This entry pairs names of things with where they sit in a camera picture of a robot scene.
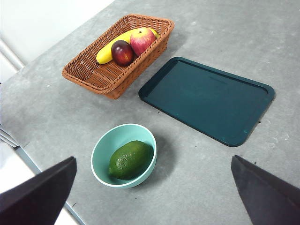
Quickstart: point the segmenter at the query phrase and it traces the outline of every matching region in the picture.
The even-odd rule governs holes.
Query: wicker basket
[[[160,37],[134,62],[127,67],[120,67],[113,60],[103,65],[97,63],[96,55],[101,48],[120,34],[139,27],[153,28]],[[126,15],[72,59],[63,68],[62,75],[97,94],[117,99],[166,49],[173,28],[174,23],[168,19],[136,14]]]

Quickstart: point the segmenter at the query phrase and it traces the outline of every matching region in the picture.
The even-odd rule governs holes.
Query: gray countertop
[[[123,15],[172,19],[167,50],[117,100],[61,76],[82,49]],[[251,224],[230,162],[240,155],[300,187],[300,2],[116,0],[1,85],[1,124],[44,170],[74,156],[67,200],[86,225]],[[182,56],[266,83],[276,92],[246,142],[235,148],[159,113],[138,90],[172,57]],[[123,123],[157,140],[150,177],[130,189],[100,184],[90,169],[98,139]]]

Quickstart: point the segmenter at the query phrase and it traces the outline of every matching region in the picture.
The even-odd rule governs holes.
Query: yellow banana
[[[129,43],[130,36],[131,36],[132,32],[136,29],[129,30],[129,31],[125,32],[124,34],[121,34],[121,35],[117,36],[114,40],[112,40],[110,43],[105,45],[98,52],[98,54],[96,56],[97,62],[99,64],[105,64],[105,63],[110,62],[113,59],[113,56],[112,56],[112,45],[113,45],[113,43],[115,43],[118,40],[123,40],[123,41],[126,41],[127,43]],[[152,33],[154,34],[154,36],[156,38],[159,37],[159,34],[154,29],[152,29],[152,28],[149,28],[149,29],[152,31]]]

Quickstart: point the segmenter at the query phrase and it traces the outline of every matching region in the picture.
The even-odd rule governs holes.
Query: light blue bowl
[[[108,175],[108,165],[112,154],[130,141],[141,141],[152,146],[154,154],[148,168],[132,180],[120,180]],[[149,177],[156,163],[156,141],[153,134],[142,125],[123,124],[106,132],[94,147],[90,165],[94,176],[101,183],[113,188],[132,188]]]

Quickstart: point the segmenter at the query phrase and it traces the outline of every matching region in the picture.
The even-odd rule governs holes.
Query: red apple
[[[141,27],[130,36],[130,45],[137,56],[140,56],[155,41],[155,35],[149,28]]]
[[[133,62],[135,54],[130,44],[126,41],[118,40],[112,45],[112,58],[117,65],[125,67]]]

